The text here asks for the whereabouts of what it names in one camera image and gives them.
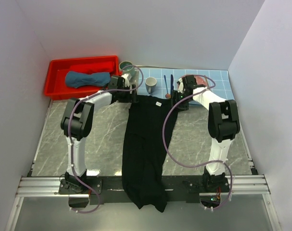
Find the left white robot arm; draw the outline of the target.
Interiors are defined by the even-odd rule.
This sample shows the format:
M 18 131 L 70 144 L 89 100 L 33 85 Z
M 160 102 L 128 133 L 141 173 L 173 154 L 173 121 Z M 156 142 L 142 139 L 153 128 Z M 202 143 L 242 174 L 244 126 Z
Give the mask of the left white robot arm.
M 113 75 L 107 89 L 84 98 L 69 99 L 61 120 L 61 129 L 68 144 L 68 167 L 70 176 L 76 175 L 70 182 L 70 188 L 76 193 L 87 189 L 85 145 L 86 137 L 92 129 L 93 115 L 102 107 L 119 103 L 136 103 L 137 86 L 133 84 L 130 74 Z

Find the black t shirt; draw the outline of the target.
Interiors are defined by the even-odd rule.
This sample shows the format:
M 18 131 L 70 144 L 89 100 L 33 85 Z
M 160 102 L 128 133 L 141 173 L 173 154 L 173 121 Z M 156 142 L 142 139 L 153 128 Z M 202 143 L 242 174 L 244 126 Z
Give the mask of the black t shirt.
M 129 108 L 123 143 L 122 186 L 129 199 L 141 209 L 153 205 L 164 212 L 167 195 L 162 184 L 166 148 L 178 117 L 171 115 L 169 99 L 138 96 Z

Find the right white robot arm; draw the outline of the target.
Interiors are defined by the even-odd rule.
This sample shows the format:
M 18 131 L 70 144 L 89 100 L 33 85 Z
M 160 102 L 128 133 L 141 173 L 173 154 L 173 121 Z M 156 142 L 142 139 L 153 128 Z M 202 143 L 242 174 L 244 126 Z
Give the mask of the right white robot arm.
M 202 180 L 203 188 L 213 192 L 219 186 L 216 176 L 225 172 L 229 148 L 240 131 L 238 107 L 235 100 L 227 100 L 210 89 L 215 86 L 203 84 L 198 77 L 202 75 L 185 75 L 177 81 L 178 89 L 171 90 L 172 106 L 179 111 L 189 109 L 189 102 L 194 101 L 208 110 L 208 132 L 212 138 L 209 163 L 205 165 L 209 176 Z

